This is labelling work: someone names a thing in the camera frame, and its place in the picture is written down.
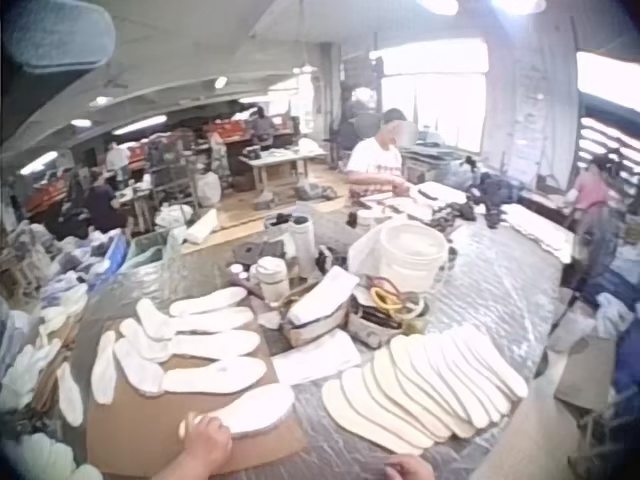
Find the woman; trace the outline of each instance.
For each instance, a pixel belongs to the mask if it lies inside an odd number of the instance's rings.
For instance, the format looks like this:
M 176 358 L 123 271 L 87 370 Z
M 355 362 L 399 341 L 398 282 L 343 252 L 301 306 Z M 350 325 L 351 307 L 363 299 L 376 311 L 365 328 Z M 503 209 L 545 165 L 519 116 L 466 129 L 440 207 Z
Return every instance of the woman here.
M 102 171 L 91 170 L 89 177 L 91 187 L 84 200 L 84 206 L 91 216 L 91 224 L 102 233 L 116 228 L 124 228 L 129 232 L 132 221 L 117 210 L 120 202 L 113 193 L 113 189 L 105 184 Z

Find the worker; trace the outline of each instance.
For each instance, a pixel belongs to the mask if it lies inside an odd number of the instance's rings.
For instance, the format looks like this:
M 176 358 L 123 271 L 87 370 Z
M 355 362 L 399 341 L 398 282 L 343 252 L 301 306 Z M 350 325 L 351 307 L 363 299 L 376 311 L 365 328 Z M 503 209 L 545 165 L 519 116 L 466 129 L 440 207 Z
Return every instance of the worker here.
M 182 452 L 152 480 L 206 480 L 221 471 L 231 456 L 231 433 L 218 418 L 195 422 L 187 417 Z M 385 462 L 387 480 L 434 480 L 433 469 L 420 457 L 394 455 Z
M 262 150 L 268 150 L 273 145 L 273 135 L 276 126 L 270 117 L 264 114 L 264 108 L 257 107 L 255 116 L 251 121 L 251 137 L 253 143 L 260 145 Z
M 99 169 L 89 172 L 91 187 L 84 200 L 84 206 L 89 211 L 91 224 L 96 230 L 106 233 L 116 228 L 125 229 L 129 236 L 133 226 L 133 220 L 124 213 L 118 211 L 120 202 L 113 189 L 105 184 L 104 173 Z
M 575 231 L 577 222 L 586 212 L 607 205 L 609 187 L 605 182 L 605 169 L 608 163 L 606 157 L 591 160 L 587 169 L 578 175 L 573 187 L 564 197 L 564 205 L 573 207 L 566 223 L 571 230 Z
M 129 176 L 131 174 L 129 170 L 129 150 L 118 146 L 116 142 L 109 144 L 109 151 L 107 152 L 107 170 L 116 174 L 116 182 L 119 189 L 123 189 L 127 186 Z
M 387 110 L 375 137 L 362 140 L 353 149 L 347 164 L 351 201 L 385 192 L 408 195 L 411 184 L 402 178 L 402 157 L 395 146 L 406 120 L 397 108 Z

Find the window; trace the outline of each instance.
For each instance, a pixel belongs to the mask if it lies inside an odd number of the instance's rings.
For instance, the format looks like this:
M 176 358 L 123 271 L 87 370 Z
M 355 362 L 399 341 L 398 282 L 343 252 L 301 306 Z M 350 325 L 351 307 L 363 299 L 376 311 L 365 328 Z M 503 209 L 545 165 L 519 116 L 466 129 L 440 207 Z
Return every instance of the window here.
M 421 130 L 472 152 L 482 145 L 488 53 L 480 39 L 439 40 L 376 52 L 384 61 L 382 105 Z

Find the dark hair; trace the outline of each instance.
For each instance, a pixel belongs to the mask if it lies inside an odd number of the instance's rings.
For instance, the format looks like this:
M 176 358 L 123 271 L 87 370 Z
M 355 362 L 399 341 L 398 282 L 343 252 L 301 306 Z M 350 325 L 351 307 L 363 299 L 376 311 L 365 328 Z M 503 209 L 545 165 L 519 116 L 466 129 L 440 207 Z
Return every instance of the dark hair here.
M 89 170 L 89 179 L 91 180 L 92 185 L 96 183 L 101 176 L 102 176 L 102 170 L 98 168 L 93 168 Z
M 407 117 L 404 116 L 404 113 L 402 113 L 402 110 L 400 110 L 399 108 L 390 108 L 382 115 L 383 125 L 395 122 L 396 120 L 400 120 L 401 122 L 407 121 Z

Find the cloth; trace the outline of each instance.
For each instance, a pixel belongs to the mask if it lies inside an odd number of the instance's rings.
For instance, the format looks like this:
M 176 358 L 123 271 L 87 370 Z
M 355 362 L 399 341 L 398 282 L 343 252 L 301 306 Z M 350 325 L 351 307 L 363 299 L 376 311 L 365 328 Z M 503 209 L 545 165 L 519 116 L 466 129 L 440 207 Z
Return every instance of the cloth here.
M 347 172 L 386 173 L 400 177 L 402 175 L 402 157 L 393 145 L 384 150 L 375 137 L 362 140 L 351 153 Z M 349 185 L 351 199 L 367 197 L 376 193 L 392 191 L 391 185 Z
M 92 225 L 102 233 L 127 226 L 127 216 L 111 205 L 114 198 L 116 196 L 109 185 L 94 185 L 87 193 L 85 208 L 91 215 Z
M 107 152 L 107 170 L 120 170 L 129 165 L 129 150 L 122 147 L 114 147 Z
M 598 203 L 607 203 L 609 188 L 596 173 L 582 172 L 576 179 L 574 189 L 578 192 L 575 204 L 578 210 L 588 210 Z

